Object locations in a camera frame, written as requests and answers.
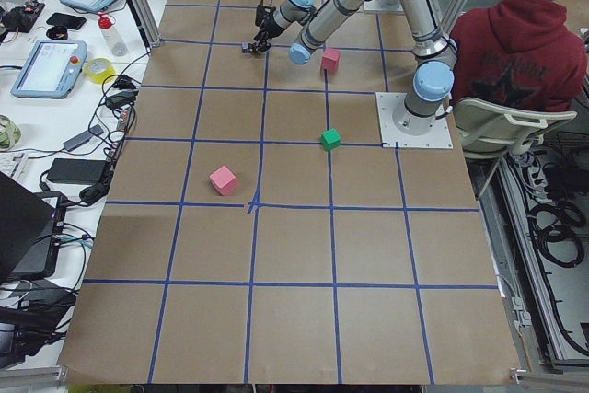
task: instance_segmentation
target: green cube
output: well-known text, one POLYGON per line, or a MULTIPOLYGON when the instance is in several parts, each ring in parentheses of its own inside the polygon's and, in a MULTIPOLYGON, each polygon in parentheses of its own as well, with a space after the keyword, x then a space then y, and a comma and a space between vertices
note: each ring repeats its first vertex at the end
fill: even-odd
POLYGON ((340 145, 341 137, 335 129, 329 129, 321 134, 321 144, 326 151, 330 151, 340 145))

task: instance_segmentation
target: pink cube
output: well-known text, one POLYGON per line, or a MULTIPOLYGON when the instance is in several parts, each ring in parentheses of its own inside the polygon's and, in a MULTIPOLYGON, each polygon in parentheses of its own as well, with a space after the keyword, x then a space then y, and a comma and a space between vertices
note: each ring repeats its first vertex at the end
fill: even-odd
POLYGON ((237 177, 227 166, 218 168, 209 176, 209 179, 214 188, 224 197, 231 195, 237 187, 237 177))
POLYGON ((341 51, 335 48, 327 48, 323 52, 321 58, 321 69, 325 69, 328 73, 334 73, 338 69, 340 62, 341 51))

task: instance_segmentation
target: hood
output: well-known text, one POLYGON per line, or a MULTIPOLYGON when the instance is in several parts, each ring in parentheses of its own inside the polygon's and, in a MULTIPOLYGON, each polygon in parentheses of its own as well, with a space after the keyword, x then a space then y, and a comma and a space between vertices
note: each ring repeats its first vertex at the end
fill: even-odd
POLYGON ((491 29, 503 49, 526 52, 567 33, 567 9, 551 0, 503 0, 489 9, 491 29))

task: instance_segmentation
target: white bottle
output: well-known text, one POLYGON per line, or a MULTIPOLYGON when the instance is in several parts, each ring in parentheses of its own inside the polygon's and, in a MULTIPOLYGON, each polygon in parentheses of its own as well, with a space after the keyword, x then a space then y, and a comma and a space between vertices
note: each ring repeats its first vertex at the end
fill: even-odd
POLYGON ((98 13, 100 18, 98 19, 98 27, 100 31, 102 31, 102 35, 104 36, 104 40, 107 42, 110 48, 110 52, 117 57, 121 57, 125 55, 129 50, 127 50, 127 45, 125 42, 122 41, 121 34, 114 28, 114 23, 105 16, 104 13, 98 13))

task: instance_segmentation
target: chair backrest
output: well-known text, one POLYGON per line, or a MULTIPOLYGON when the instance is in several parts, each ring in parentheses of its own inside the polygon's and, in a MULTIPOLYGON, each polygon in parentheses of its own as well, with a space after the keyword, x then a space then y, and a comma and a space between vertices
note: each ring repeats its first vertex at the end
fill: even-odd
POLYGON ((463 98, 454 107, 462 150, 467 158, 523 154, 542 135, 577 116, 574 110, 515 110, 479 98, 463 98))

